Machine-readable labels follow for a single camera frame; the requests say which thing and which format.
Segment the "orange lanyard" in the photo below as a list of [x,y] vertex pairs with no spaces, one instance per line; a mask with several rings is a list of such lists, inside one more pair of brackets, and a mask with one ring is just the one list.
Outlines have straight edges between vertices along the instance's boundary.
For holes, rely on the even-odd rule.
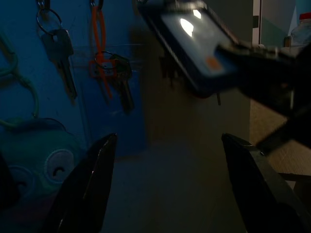
[[[96,14],[97,12],[99,13],[99,22],[100,22],[100,28],[101,28],[101,33],[102,33],[102,44],[99,39],[98,35],[98,30],[97,30],[97,22],[96,22]],[[115,67],[115,60],[109,60],[104,58],[104,51],[105,51],[105,46],[106,46],[106,31],[105,31],[105,22],[104,22],[104,15],[101,9],[99,10],[98,6],[93,6],[92,7],[92,25],[93,25],[93,30],[94,30],[94,37],[95,37],[95,42],[96,42],[96,47],[97,47],[97,54],[96,56],[96,61],[99,64],[102,64],[104,62],[110,62],[112,64],[112,67]],[[101,79],[104,81],[105,88],[107,90],[108,96],[110,99],[112,99],[112,94],[110,91],[110,87],[107,83],[105,72],[103,71],[102,68],[99,68],[99,73]]]

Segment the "wooden surface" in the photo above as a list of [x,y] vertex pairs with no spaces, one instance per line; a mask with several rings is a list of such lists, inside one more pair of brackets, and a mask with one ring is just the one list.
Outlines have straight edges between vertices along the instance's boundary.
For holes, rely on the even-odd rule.
[[[250,142],[255,145],[285,122],[285,117],[252,100]],[[287,174],[288,179],[311,176],[311,150],[296,141],[273,151],[268,160],[275,171]]]

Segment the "silver key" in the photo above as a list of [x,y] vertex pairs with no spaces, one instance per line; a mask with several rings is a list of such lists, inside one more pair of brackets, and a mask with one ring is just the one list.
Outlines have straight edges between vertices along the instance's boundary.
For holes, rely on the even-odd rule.
[[74,85],[72,74],[70,71],[69,56],[73,55],[73,48],[68,31],[65,29],[53,30],[50,33],[43,34],[41,39],[46,49],[48,58],[52,62],[57,62],[57,65],[64,73],[64,80],[70,96],[75,99],[77,91]]

